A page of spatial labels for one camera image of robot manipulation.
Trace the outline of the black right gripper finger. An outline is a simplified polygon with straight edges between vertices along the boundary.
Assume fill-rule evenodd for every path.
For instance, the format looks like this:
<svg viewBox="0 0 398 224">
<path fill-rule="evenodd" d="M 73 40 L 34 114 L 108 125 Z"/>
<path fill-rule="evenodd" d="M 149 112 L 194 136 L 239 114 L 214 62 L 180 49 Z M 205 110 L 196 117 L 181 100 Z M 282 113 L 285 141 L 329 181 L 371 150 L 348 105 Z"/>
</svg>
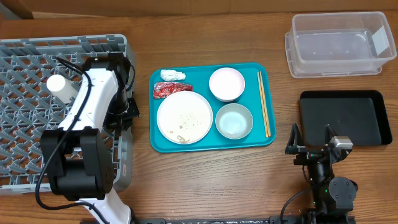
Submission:
<svg viewBox="0 0 398 224">
<path fill-rule="evenodd" d="M 292 125 L 290 137 L 287 143 L 287 149 L 301 149 L 303 148 L 303 139 L 299 127 L 296 123 Z"/>
<path fill-rule="evenodd" d="M 337 133 L 331 128 L 329 124 L 325 126 L 325 144 L 328 144 Z"/>
</svg>

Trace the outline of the white cup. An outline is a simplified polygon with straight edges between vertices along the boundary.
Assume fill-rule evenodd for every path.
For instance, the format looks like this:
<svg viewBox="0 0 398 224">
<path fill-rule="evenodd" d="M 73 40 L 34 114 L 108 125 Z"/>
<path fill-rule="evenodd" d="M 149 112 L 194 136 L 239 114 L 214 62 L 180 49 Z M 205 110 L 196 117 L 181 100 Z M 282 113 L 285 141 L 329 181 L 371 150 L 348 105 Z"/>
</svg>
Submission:
<svg viewBox="0 0 398 224">
<path fill-rule="evenodd" d="M 62 75 L 54 74 L 47 79 L 47 89 L 54 97 L 57 97 L 65 104 L 72 102 L 76 98 L 78 91 L 72 87 L 72 82 Z"/>
</svg>

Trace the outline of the grey bowl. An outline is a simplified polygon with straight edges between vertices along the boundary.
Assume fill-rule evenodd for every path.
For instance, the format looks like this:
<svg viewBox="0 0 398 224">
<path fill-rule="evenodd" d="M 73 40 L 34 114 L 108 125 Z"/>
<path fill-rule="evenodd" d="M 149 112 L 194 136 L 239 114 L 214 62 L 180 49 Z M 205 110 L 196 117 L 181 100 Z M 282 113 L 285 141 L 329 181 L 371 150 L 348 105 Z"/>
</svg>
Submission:
<svg viewBox="0 0 398 224">
<path fill-rule="evenodd" d="M 254 121 L 245 106 L 229 103 L 218 110 L 215 123 L 222 136 L 236 140 L 245 138 L 251 132 Z"/>
</svg>

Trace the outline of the white pink bowl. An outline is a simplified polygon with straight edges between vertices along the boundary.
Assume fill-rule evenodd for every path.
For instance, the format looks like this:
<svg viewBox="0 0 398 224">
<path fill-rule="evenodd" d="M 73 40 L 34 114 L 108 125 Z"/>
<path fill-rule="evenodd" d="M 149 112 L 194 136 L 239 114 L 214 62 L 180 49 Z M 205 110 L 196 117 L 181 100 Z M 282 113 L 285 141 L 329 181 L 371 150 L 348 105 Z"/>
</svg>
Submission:
<svg viewBox="0 0 398 224">
<path fill-rule="evenodd" d="M 219 68 L 211 74 L 209 88 L 215 98 L 223 102 L 239 98 L 246 86 L 241 72 L 234 68 Z"/>
</svg>

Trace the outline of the grey plastic dish rack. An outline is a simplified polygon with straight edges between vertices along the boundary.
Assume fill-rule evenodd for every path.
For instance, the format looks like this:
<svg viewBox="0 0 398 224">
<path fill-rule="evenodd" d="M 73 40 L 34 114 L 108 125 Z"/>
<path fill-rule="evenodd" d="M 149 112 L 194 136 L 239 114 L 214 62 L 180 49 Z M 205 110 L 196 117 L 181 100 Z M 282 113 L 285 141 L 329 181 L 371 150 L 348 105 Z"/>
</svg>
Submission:
<svg viewBox="0 0 398 224">
<path fill-rule="evenodd" d="M 111 52 L 136 56 L 122 34 L 1 40 L 1 195 L 32 193 L 42 169 L 40 137 L 55 129 L 71 104 L 52 96 L 45 82 L 54 74 L 79 89 L 81 75 L 60 64 L 81 65 Z"/>
</svg>

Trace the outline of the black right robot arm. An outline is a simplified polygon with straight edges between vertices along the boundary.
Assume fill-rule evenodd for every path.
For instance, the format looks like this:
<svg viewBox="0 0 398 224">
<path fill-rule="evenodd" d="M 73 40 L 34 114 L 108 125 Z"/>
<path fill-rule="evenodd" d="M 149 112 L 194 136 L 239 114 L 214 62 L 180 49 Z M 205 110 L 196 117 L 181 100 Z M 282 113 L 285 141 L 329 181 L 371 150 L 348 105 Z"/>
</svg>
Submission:
<svg viewBox="0 0 398 224">
<path fill-rule="evenodd" d="M 296 124 L 292 125 L 286 154 L 295 155 L 294 164 L 301 166 L 303 176 L 310 184 L 292 196 L 282 207 L 279 215 L 281 223 L 355 223 L 348 213 L 354 209 L 354 200 L 358 191 L 356 182 L 346 177 L 337 177 L 333 164 L 343 161 L 353 150 L 353 143 L 347 136 L 339 136 L 330 125 L 325 126 L 325 144 L 319 149 L 304 146 L 302 135 Z M 284 217 L 287 206 L 296 198 L 308 192 L 312 193 L 312 209 L 299 216 Z"/>
</svg>

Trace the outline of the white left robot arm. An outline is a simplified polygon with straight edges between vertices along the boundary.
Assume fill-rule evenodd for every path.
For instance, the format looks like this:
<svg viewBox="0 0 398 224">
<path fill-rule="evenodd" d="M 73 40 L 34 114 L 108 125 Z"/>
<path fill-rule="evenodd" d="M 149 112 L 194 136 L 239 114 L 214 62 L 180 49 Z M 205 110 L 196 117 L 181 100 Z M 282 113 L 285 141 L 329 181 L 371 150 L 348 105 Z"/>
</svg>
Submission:
<svg viewBox="0 0 398 224">
<path fill-rule="evenodd" d="M 101 134 L 103 128 L 127 131 L 139 116 L 135 100 L 127 95 L 135 68 L 122 53 L 90 57 L 82 66 L 57 60 L 82 79 L 64 120 L 40 137 L 44 167 L 36 202 L 46 210 L 85 207 L 98 223 L 136 223 L 132 208 L 113 187 L 113 160 Z"/>
</svg>

